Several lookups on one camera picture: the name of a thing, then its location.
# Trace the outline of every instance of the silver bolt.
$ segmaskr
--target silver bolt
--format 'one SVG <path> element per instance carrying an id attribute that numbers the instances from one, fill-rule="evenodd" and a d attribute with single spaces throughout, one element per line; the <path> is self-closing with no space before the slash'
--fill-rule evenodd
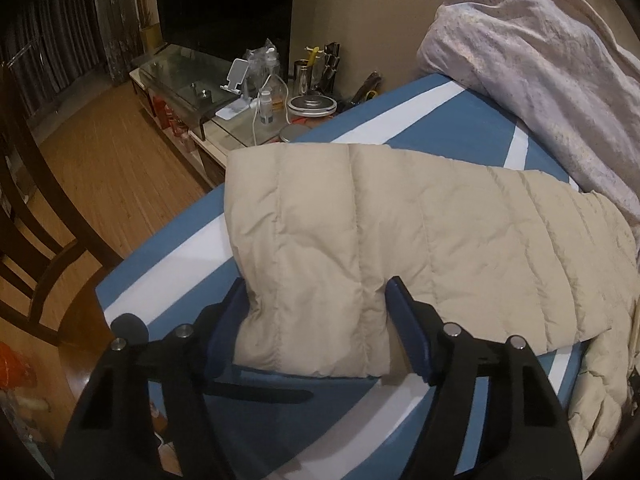
<path id="1" fill-rule="evenodd" d="M 521 335 L 515 335 L 509 338 L 509 343 L 514 348 L 518 350 L 522 350 L 525 346 L 527 346 L 527 341 Z"/>
<path id="2" fill-rule="evenodd" d="M 127 340 L 123 337 L 117 337 L 113 341 L 111 341 L 111 350 L 115 350 L 119 352 L 127 345 Z"/>
<path id="3" fill-rule="evenodd" d="M 451 337 L 458 337 L 462 334 L 462 327 L 457 323 L 445 323 L 442 329 L 445 334 L 450 335 Z"/>
<path id="4" fill-rule="evenodd" d="M 193 335 L 193 326 L 185 323 L 184 325 L 180 325 L 179 327 L 177 327 L 174 333 L 180 339 L 187 339 L 188 337 L 191 337 Z"/>

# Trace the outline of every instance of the blue and white ironing board cover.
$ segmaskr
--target blue and white ironing board cover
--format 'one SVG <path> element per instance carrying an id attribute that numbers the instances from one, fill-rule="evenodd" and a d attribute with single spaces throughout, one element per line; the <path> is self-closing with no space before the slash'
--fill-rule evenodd
<path id="1" fill-rule="evenodd" d="M 442 75 L 359 105 L 300 141 L 388 144 L 476 164 L 541 170 L 577 189 L 514 115 Z M 223 187 L 156 233 L 97 287 L 107 322 L 130 312 L 144 321 L 152 340 L 159 339 L 224 298 L 239 273 L 226 232 Z M 564 406 L 584 347 L 539 357 Z M 386 384 L 377 378 L 296 378 L 229 365 L 218 380 L 314 393 L 304 404 L 206 397 L 214 429 L 242 480 L 395 480 L 433 398 L 433 389 L 413 374 Z M 150 394 L 162 406 L 156 384 L 150 384 Z M 486 396 L 487 382 L 478 379 L 459 472 L 475 463 Z"/>

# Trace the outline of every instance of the black tv screen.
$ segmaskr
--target black tv screen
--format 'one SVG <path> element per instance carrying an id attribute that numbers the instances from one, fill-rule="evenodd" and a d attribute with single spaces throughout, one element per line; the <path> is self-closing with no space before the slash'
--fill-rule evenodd
<path id="1" fill-rule="evenodd" d="M 158 0 L 162 37 L 229 61 L 270 39 L 288 65 L 292 0 Z"/>

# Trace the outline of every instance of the curtain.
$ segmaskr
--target curtain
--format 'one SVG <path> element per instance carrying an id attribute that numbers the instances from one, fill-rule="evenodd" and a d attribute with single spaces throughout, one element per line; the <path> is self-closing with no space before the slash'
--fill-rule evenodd
<path id="1" fill-rule="evenodd" d="M 6 28 L 0 58 L 33 115 L 104 58 L 94 0 L 31 0 Z"/>
<path id="2" fill-rule="evenodd" d="M 142 54 L 135 0 L 95 0 L 98 25 L 111 79 L 122 83 Z"/>

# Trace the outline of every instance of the white stripe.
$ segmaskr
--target white stripe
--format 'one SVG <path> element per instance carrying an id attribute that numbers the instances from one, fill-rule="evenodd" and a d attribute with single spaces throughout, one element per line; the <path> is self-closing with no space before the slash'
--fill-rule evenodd
<path id="1" fill-rule="evenodd" d="M 559 348 L 556 351 L 554 363 L 551 365 L 551 370 L 549 371 L 549 382 L 553 386 L 556 395 L 560 391 L 562 379 L 564 379 L 564 374 L 566 373 L 566 367 L 569 364 L 569 358 L 571 357 L 572 350 L 572 346 Z"/>
<path id="2" fill-rule="evenodd" d="M 384 144 L 421 118 L 433 112 L 441 104 L 465 91 L 455 81 L 432 88 L 416 97 L 400 103 L 374 117 L 372 120 L 356 126 L 333 142 L 341 144 Z"/>
<path id="3" fill-rule="evenodd" d="M 111 303 L 104 311 L 107 323 L 131 312 L 149 325 L 231 257 L 222 214 L 167 254 Z"/>
<path id="4" fill-rule="evenodd" d="M 524 164 L 527 161 L 529 136 L 522 129 L 521 124 L 520 121 L 516 122 L 507 159 L 504 161 L 504 167 L 508 170 L 524 170 Z"/>
<path id="5" fill-rule="evenodd" d="M 329 431 L 266 478 L 340 480 L 393 433 L 428 389 L 415 374 L 399 386 L 377 383 Z"/>

